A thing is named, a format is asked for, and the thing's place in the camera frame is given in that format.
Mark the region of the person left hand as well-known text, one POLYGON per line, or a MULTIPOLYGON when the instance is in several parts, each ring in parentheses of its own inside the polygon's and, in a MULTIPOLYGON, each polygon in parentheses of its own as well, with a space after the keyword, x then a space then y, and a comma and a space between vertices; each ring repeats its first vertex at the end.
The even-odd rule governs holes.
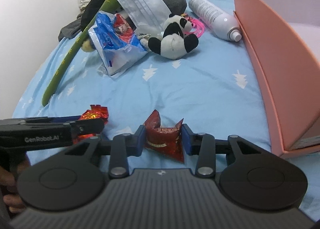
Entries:
POLYGON ((14 176, 1 167, 1 186, 4 186, 9 193, 3 196, 3 201, 6 207, 9 208, 10 213, 18 214, 22 213, 25 209, 25 205, 17 193, 16 181, 14 176))

